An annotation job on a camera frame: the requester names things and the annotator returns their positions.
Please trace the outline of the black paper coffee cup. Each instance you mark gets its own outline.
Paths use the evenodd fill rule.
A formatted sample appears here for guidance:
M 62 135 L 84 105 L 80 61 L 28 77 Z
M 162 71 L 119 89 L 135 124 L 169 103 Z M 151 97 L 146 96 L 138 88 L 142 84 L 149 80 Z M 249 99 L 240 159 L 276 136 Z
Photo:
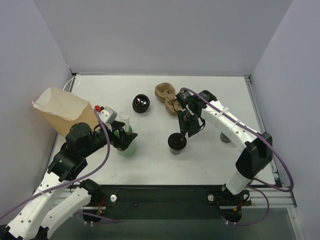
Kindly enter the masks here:
M 173 155 L 179 155 L 185 149 L 185 147 L 185 145 L 170 145 L 169 151 Z

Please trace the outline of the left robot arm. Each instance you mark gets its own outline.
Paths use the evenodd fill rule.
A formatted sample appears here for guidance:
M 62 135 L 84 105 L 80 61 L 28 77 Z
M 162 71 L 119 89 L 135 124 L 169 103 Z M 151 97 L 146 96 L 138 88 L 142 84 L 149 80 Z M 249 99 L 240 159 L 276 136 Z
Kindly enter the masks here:
M 126 150 L 138 136 L 124 130 L 124 123 L 114 121 L 111 129 L 105 124 L 91 129 L 87 123 L 74 124 L 65 143 L 54 156 L 42 182 L 25 203 L 24 208 L 6 226 L 0 228 L 2 240 L 48 240 L 53 233 L 80 208 L 100 203 L 101 186 L 91 179 L 83 180 L 74 192 L 54 206 L 57 198 L 87 166 L 86 158 L 104 146 Z

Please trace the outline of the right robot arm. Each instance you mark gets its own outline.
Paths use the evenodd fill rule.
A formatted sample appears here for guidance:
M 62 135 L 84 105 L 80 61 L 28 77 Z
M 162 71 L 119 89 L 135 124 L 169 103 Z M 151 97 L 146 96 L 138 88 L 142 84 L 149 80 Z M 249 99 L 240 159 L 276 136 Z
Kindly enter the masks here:
M 191 94 L 190 90 L 182 88 L 175 97 L 182 108 L 178 113 L 182 135 L 192 137 L 210 123 L 239 150 L 235 173 L 221 192 L 223 201 L 233 204 L 256 175 L 272 161 L 272 136 L 246 126 L 207 90 Z

